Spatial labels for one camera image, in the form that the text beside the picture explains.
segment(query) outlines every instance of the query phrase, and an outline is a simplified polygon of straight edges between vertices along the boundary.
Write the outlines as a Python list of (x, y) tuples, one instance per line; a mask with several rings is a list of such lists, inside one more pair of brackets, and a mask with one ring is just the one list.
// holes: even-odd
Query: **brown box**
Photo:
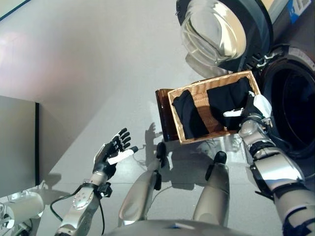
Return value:
[[(211, 78), (207, 80), (198, 81), (191, 85), (188, 85), (182, 88), (177, 88), (168, 92), (167, 95), (168, 95), (168, 99), (170, 103), (170, 108), (172, 111), (175, 127), (176, 127), (177, 134), (178, 134), (181, 144), (189, 144), (193, 142), (199, 142), (202, 140), (212, 139), (215, 137), (236, 133), (236, 130), (227, 130), (226, 127), (223, 127), (211, 115), (207, 90), (237, 82), (239, 79), (243, 77), (248, 78), (253, 92), (255, 94), (260, 94), (257, 82), (251, 71), (242, 71), (242, 72), (238, 72), (234, 74), (223, 75), (223, 76), (219, 76), (219, 77), (215, 77), (215, 78)], [(205, 135), (199, 138), (185, 139), (183, 125), (181, 124), (179, 117), (176, 113), (176, 109), (172, 105), (172, 103), (175, 97), (180, 96), (182, 92), (187, 89), (190, 91), (193, 97), (194, 104), (198, 110), (198, 113), (209, 131), (208, 135)]]

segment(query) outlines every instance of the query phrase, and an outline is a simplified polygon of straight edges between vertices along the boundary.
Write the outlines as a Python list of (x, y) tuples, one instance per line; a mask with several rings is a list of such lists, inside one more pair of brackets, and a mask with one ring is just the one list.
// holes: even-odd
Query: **white tag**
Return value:
[(124, 159), (126, 159), (127, 157), (133, 155), (134, 152), (131, 149), (127, 149), (123, 152), (119, 152), (117, 156), (112, 157), (112, 158), (108, 158), (107, 161), (110, 165), (116, 164)]
[(258, 94), (254, 98), (254, 106), (262, 113), (264, 118), (269, 118), (271, 115), (271, 104), (263, 95)]
[(310, 4), (311, 4), (311, 0), (295, 0), (293, 2), (295, 14), (300, 16)]

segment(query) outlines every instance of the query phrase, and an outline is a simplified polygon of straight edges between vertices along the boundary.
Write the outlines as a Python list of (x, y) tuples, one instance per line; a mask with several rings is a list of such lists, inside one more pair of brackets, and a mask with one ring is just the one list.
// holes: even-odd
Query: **washing machine drum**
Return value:
[(294, 159), (308, 158), (315, 150), (315, 64), (297, 48), (284, 51), (258, 84), (272, 105), (274, 142)]

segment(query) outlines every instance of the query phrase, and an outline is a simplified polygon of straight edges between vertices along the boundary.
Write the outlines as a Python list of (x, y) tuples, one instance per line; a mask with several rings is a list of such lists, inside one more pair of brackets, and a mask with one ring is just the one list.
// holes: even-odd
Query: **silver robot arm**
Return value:
[(104, 144), (94, 157), (93, 174), (89, 181), (84, 182), (75, 191), (68, 213), (61, 219), (56, 236), (85, 236), (88, 234), (94, 213), (100, 205), (102, 197), (110, 197), (112, 190), (107, 182), (116, 171), (116, 164), (138, 151), (130, 146), (127, 129), (121, 130), (108, 144)]
[(305, 187), (298, 165), (268, 137), (271, 105), (262, 95), (249, 96), (239, 131), (260, 195), (272, 199), (283, 224), (284, 236), (315, 235), (315, 194)]

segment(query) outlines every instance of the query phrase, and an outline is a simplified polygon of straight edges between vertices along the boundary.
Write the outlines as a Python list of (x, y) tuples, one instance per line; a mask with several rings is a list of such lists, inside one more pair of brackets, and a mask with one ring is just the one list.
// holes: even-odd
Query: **white object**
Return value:
[(258, 94), (254, 98), (254, 106), (262, 113), (265, 118), (271, 116), (272, 107), (267, 98), (263, 95)]
[(244, 108), (241, 109), (234, 109), (232, 111), (224, 112), (223, 116), (224, 117), (240, 117)]
[(30, 218), (40, 217), (44, 211), (44, 202), (41, 196), (34, 192), (10, 202), (4, 203), (4, 213), (11, 218), (7, 228), (23, 223)]
[[(255, 95), (253, 92), (249, 91), (249, 96), (254, 97), (253, 105), (262, 113), (264, 118), (269, 118), (271, 116), (272, 107), (267, 98), (263, 95)], [(232, 111), (227, 111), (223, 113), (224, 117), (240, 117), (243, 113), (244, 108), (234, 109)]]
[(114, 165), (114, 164), (116, 164), (116, 163), (126, 159), (127, 157), (129, 157), (129, 156), (131, 156), (133, 154), (134, 154), (133, 150), (132, 149), (128, 149), (128, 150), (125, 150), (123, 152), (118, 153), (118, 155), (115, 156), (115, 157), (108, 158), (107, 161), (108, 161), (108, 163), (110, 165)]

